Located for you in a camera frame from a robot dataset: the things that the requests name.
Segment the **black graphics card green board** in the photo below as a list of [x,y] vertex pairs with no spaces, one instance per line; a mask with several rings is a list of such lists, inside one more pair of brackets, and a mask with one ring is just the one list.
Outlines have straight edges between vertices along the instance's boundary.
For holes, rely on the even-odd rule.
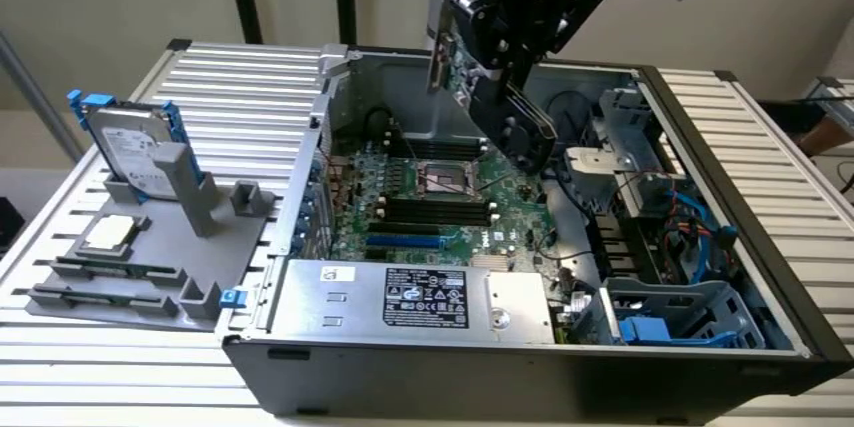
[[528,175],[546,167],[557,143],[552,118],[530,101],[503,71],[481,66],[459,35],[439,32],[433,38],[429,91],[445,90],[482,135]]

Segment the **black RAM slot bank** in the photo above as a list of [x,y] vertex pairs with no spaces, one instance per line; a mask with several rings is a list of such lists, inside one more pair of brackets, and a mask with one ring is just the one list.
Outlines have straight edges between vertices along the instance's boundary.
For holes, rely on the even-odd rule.
[[395,158],[466,162],[474,161],[485,152],[486,148],[477,140],[457,142],[402,138],[394,140],[389,148],[389,155]]
[[391,198],[377,202],[375,211],[389,222],[479,226],[491,224],[493,212],[483,202]]

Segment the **black expansion slot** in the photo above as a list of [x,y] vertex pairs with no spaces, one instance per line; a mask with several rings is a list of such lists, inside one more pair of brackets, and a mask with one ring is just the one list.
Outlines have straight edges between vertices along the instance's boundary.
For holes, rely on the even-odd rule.
[[371,234],[441,236],[441,228],[431,224],[411,224],[395,222],[373,222],[367,227]]

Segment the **blue expansion slot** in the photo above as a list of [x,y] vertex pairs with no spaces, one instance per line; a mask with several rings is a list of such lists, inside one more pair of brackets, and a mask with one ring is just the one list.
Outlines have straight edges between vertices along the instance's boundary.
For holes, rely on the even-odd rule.
[[442,250],[445,241],[441,236],[430,235],[369,235],[366,245],[383,248]]

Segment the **grey metal disk bay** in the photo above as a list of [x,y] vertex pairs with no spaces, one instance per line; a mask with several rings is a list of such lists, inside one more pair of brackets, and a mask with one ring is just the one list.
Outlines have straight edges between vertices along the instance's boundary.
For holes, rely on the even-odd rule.
[[664,159],[661,126],[642,90],[609,89],[592,114],[584,144],[566,150],[572,191],[597,213],[662,217],[672,188],[686,180]]

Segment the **green motherboard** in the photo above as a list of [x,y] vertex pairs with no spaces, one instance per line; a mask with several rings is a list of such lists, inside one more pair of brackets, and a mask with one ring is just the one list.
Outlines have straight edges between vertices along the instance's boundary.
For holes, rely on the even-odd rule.
[[560,295],[545,187],[486,141],[367,141],[330,180],[333,258],[538,273]]

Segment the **silver power supply unit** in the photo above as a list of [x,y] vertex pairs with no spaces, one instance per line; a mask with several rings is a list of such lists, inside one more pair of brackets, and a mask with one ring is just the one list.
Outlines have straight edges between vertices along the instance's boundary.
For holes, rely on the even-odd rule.
[[542,277],[486,268],[295,260],[273,317],[281,339],[549,345]]

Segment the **hard disk blue carrier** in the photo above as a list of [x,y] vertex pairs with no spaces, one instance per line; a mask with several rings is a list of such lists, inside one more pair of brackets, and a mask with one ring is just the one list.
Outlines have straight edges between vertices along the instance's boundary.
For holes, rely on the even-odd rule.
[[155,165],[155,153],[165,143],[191,145],[178,105],[122,101],[111,94],[78,89],[68,92],[67,100],[115,180],[130,185],[139,201],[174,200],[175,190]]

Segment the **grey parts rack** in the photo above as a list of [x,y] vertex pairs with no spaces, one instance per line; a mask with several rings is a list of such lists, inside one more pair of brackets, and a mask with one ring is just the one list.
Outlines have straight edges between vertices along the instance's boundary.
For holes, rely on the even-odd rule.
[[[85,278],[58,275],[51,268],[48,279],[38,284],[95,292],[158,295],[169,300],[161,307],[122,307],[39,303],[28,296],[26,310],[30,314],[173,330],[214,330],[222,292],[238,285],[251,263],[273,215],[275,195],[253,181],[239,180],[233,187],[221,188],[210,174],[197,177],[191,149],[182,144],[162,144],[155,153],[155,165],[167,175],[177,199],[139,202],[129,184],[109,180],[110,199],[60,256],[182,268],[186,280],[155,283],[107,276]],[[111,214],[146,216],[149,228],[137,232],[129,243],[115,250],[89,248],[86,234],[95,221]]]

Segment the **silver CPU chip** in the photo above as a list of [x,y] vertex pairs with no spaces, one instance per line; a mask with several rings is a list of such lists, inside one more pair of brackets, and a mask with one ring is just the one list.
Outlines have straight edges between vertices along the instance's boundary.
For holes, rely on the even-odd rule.
[[93,249],[115,250],[129,243],[133,235],[149,228],[146,216],[106,215],[101,217],[85,237],[85,245]]

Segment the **black open PC case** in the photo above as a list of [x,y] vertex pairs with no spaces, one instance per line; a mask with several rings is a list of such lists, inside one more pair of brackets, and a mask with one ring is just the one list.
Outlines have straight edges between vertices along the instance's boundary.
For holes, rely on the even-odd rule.
[[[271,260],[262,272],[243,275],[234,288],[246,292],[246,306],[221,307],[217,327],[226,355],[267,412],[698,425],[757,397],[798,395],[854,373],[854,348],[797,276],[808,266],[854,267],[854,208],[734,76],[618,64],[550,63],[534,70],[525,88],[557,131],[545,169],[528,175],[514,167],[540,178],[553,216],[546,251],[561,263],[557,297],[540,274],[553,343],[278,338],[273,317],[293,261],[386,263],[331,256],[333,157],[389,138],[483,140],[494,147],[449,92],[429,91],[426,53],[333,45],[319,68],[321,93]],[[572,191],[566,150],[584,144],[604,92],[624,87],[645,93],[664,159],[686,177],[672,188],[662,217],[597,213]],[[768,347],[622,343],[604,288],[610,278],[729,283]]]

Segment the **green RAM stick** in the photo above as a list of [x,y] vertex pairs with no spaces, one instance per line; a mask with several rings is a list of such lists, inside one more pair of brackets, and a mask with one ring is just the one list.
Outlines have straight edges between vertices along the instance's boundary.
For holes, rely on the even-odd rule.
[[35,285],[28,296],[39,303],[103,304],[122,307],[161,307],[169,298],[158,295],[121,294],[74,290],[70,286]]
[[115,262],[103,259],[78,259],[60,256],[50,264],[58,275],[93,278],[107,276],[149,280],[155,283],[182,283],[187,274],[182,268]]

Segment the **CPU socket metal frame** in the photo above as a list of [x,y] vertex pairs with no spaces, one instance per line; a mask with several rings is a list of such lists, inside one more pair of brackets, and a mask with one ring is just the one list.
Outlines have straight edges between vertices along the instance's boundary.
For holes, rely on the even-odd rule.
[[415,192],[422,197],[479,198],[475,164],[453,160],[419,161],[415,166]]

